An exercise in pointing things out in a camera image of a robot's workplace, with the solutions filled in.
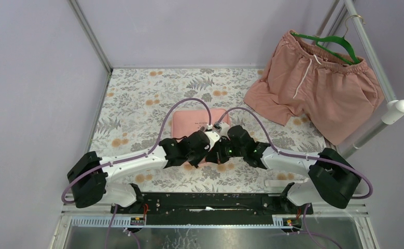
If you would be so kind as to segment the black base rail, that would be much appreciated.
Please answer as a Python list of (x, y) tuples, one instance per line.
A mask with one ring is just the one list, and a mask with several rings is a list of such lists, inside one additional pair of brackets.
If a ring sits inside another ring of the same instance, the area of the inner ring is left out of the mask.
[(139, 214), (147, 225), (272, 225), (274, 215), (299, 222), (313, 208), (295, 206), (268, 193), (141, 192), (128, 207), (111, 207), (117, 214)]

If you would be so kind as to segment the pink medicine kit case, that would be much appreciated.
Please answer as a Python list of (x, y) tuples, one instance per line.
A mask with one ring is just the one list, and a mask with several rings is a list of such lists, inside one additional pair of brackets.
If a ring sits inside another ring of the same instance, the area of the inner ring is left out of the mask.
[[(215, 123), (226, 112), (223, 108), (210, 109), (212, 122)], [(171, 121), (171, 137), (180, 138), (189, 136), (194, 131), (200, 129), (202, 126), (207, 125), (209, 122), (208, 112), (204, 109), (200, 110), (179, 110), (172, 115)], [(229, 114), (222, 118), (221, 122), (227, 123), (231, 126)], [(214, 163), (206, 162), (204, 160), (198, 164), (200, 167), (207, 165), (214, 165)]]

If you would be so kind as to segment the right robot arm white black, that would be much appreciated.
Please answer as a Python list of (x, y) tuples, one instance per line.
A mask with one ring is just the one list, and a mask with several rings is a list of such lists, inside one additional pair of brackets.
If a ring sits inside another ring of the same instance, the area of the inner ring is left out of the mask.
[(270, 143), (256, 142), (242, 126), (232, 127), (225, 122), (210, 126), (205, 134), (211, 140), (206, 162), (223, 164), (231, 158), (242, 158), (254, 168), (307, 177), (307, 181), (289, 183), (283, 190), (279, 206), (287, 214), (320, 201), (344, 209), (361, 180), (359, 173), (331, 148), (310, 154), (280, 150)]

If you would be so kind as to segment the pink shorts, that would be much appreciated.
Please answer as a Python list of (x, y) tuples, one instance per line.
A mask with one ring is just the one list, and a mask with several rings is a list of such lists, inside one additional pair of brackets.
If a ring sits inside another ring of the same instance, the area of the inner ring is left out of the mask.
[(306, 114), (329, 142), (339, 145), (384, 101), (365, 59), (354, 65), (347, 64), (348, 59), (307, 43), (290, 30), (245, 94), (244, 103), (280, 125)]

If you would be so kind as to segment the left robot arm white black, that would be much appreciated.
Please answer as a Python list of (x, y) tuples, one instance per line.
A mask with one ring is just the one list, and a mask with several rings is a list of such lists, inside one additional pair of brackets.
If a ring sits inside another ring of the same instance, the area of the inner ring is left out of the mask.
[(168, 138), (156, 147), (113, 157), (99, 157), (95, 151), (84, 154), (67, 174), (74, 204), (82, 209), (101, 200), (124, 207), (130, 213), (137, 213), (143, 206), (142, 194), (134, 184), (124, 185), (117, 181), (128, 175), (146, 170), (179, 167), (185, 163), (198, 167), (215, 143), (221, 139), (214, 128), (200, 129), (181, 140)]

